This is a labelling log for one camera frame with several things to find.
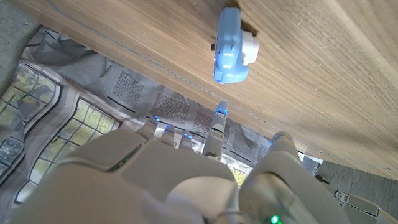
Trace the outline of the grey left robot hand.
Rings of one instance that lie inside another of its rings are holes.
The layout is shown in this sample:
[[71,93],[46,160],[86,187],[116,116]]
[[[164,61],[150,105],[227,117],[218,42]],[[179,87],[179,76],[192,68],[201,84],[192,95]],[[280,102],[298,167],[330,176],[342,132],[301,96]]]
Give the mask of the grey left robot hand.
[[397,224],[397,219],[386,213],[380,206],[365,198],[337,190],[335,198],[340,203],[351,223]]

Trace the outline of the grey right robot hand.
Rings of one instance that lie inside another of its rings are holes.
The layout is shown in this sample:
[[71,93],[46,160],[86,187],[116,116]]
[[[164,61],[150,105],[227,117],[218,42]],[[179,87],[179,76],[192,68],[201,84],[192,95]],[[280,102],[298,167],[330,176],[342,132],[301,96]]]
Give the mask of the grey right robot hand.
[[303,167],[293,137],[271,139],[268,154],[238,185],[222,163],[228,107],[221,102],[203,152],[191,135],[174,148],[173,126],[154,138],[158,118],[86,143],[41,180],[12,223],[348,223],[331,192]]

